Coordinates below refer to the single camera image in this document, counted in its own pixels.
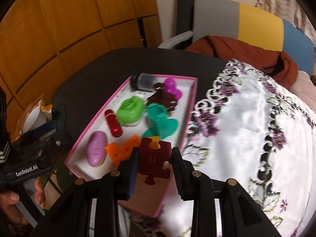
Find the person's left hand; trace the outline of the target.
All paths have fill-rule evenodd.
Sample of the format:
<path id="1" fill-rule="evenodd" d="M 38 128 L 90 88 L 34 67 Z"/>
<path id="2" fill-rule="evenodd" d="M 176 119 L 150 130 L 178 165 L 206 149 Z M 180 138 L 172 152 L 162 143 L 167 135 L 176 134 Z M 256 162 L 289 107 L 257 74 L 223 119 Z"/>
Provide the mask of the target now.
<path id="1" fill-rule="evenodd" d="M 42 208 L 46 205 L 46 196 L 42 185 L 41 177 L 37 177 L 35 181 L 35 202 Z M 16 208 L 19 202 L 19 195 L 15 192 L 4 190 L 1 192 L 1 210 L 8 217 L 9 221 L 18 225 L 28 225 L 29 222 Z"/>

